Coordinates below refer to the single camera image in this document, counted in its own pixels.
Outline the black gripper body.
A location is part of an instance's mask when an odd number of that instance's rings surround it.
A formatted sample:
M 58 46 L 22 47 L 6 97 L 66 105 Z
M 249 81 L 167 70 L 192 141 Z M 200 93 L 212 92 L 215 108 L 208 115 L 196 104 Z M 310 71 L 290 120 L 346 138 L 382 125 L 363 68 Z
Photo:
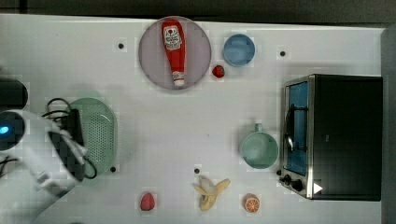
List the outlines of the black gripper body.
M 61 122 L 62 131 L 70 135 L 71 143 L 66 142 L 67 136 L 56 132 L 49 132 L 49 139 L 54 145 L 55 151 L 60 157 L 66 170 L 77 180 L 82 181 L 85 175 L 85 164 L 78 160 L 78 156 L 72 151 L 72 146 L 77 144 L 84 146 L 80 115 L 77 109 L 72 109 L 66 116 L 65 121 Z

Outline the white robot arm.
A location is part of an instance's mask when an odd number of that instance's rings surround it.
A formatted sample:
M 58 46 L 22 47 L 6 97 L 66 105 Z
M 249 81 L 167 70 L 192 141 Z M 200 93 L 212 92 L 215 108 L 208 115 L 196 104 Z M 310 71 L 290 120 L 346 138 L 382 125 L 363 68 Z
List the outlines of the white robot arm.
M 1 155 L 19 163 L 1 177 L 1 224 L 31 224 L 85 177 L 87 149 L 50 119 L 1 113 Z

